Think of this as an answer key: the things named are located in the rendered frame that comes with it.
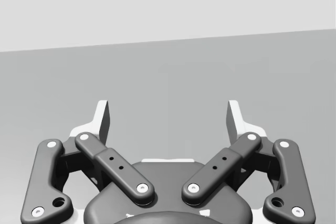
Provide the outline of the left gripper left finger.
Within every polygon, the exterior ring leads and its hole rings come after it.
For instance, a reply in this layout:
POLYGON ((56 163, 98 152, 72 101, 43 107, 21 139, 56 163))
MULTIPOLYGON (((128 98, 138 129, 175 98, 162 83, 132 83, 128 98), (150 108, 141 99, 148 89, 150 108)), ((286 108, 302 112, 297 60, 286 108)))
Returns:
POLYGON ((154 200, 153 184, 116 150, 106 147, 109 127, 109 104, 100 100, 92 121, 73 128, 65 142, 47 139, 38 144, 21 223, 65 223, 71 219, 75 209, 63 189, 69 174, 79 170, 99 190, 115 184, 138 206, 154 200))

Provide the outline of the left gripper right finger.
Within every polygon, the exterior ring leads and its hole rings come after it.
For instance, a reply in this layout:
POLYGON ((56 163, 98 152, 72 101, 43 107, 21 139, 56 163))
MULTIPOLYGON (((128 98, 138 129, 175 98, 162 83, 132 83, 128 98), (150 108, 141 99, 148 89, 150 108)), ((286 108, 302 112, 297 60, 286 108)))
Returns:
POLYGON ((267 174, 273 192, 263 216, 273 223, 315 223, 316 212, 298 144, 271 142, 262 127, 244 121, 239 103, 230 100, 226 127, 230 146, 219 151, 182 187, 182 200, 199 206, 223 183, 237 190, 254 172, 267 174))

